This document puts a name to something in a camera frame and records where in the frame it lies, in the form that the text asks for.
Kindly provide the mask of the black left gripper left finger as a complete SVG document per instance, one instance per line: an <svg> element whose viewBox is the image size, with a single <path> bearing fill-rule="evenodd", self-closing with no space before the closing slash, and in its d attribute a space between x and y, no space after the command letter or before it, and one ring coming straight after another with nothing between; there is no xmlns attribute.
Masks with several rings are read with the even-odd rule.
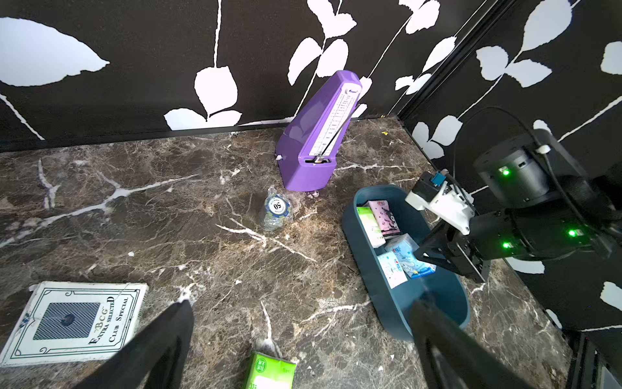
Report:
<svg viewBox="0 0 622 389"><path fill-rule="evenodd" d="M193 330L190 302L176 302L76 387L178 388Z"/></svg>

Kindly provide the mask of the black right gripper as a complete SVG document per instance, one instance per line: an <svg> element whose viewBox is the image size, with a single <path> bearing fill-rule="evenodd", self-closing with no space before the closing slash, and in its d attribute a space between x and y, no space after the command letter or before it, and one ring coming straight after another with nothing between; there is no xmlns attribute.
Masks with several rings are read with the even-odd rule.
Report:
<svg viewBox="0 0 622 389"><path fill-rule="evenodd" d="M488 281L493 260L517 252L518 235L511 216L490 212L470 220L468 235L440 222L418 246L418 260L482 284Z"/></svg>

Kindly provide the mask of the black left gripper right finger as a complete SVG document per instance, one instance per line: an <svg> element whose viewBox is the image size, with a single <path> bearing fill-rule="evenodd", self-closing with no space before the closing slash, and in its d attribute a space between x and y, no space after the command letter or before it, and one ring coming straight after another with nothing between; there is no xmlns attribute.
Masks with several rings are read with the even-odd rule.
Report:
<svg viewBox="0 0 622 389"><path fill-rule="evenodd" d="M530 387L427 301L413 305L409 326L429 388Z"/></svg>

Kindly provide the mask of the blue cartoon tissue pack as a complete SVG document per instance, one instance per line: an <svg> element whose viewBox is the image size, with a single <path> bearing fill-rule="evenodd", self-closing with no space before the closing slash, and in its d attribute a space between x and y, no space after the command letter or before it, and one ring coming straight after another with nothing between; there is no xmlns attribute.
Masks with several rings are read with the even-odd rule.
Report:
<svg viewBox="0 0 622 389"><path fill-rule="evenodd" d="M377 256L377 259L390 289L394 289L408 281L407 275L394 252L380 254Z"/></svg>
<svg viewBox="0 0 622 389"><path fill-rule="evenodd" d="M395 254L400 266L410 279L432 275L437 270L436 265L416 258L415 254L418 249L418 244L407 233L393 237L386 243L386 251Z"/></svg>

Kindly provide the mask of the pink Kuromi tissue pack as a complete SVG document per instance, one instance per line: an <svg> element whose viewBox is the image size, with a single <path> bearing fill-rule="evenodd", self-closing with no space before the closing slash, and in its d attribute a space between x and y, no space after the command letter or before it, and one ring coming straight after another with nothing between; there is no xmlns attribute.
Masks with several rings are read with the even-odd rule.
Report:
<svg viewBox="0 0 622 389"><path fill-rule="evenodd" d="M387 200L371 200L367 202L367 204L384 238L401 234L401 230L398 227L393 212L390 210L390 204Z"/></svg>

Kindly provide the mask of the green pocket tissue pack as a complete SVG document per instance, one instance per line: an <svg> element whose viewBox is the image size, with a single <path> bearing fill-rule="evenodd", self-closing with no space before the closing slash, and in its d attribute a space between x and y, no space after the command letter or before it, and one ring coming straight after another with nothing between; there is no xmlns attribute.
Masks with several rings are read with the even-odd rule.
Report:
<svg viewBox="0 0 622 389"><path fill-rule="evenodd" d="M357 207L357 215L372 248L377 249L386 243L382 230L370 207Z"/></svg>

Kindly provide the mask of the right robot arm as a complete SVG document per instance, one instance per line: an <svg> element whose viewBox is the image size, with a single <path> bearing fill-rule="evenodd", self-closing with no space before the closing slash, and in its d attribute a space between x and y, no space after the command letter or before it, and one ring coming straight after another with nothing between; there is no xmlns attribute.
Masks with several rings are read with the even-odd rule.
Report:
<svg viewBox="0 0 622 389"><path fill-rule="evenodd" d="M474 167L498 210L478 212L453 170L423 173L408 193L411 207L440 219L419 244L419 261L483 283L496 259L534 263L578 252L608 259L620 248L620 164L590 178L550 131L524 126Z"/></svg>

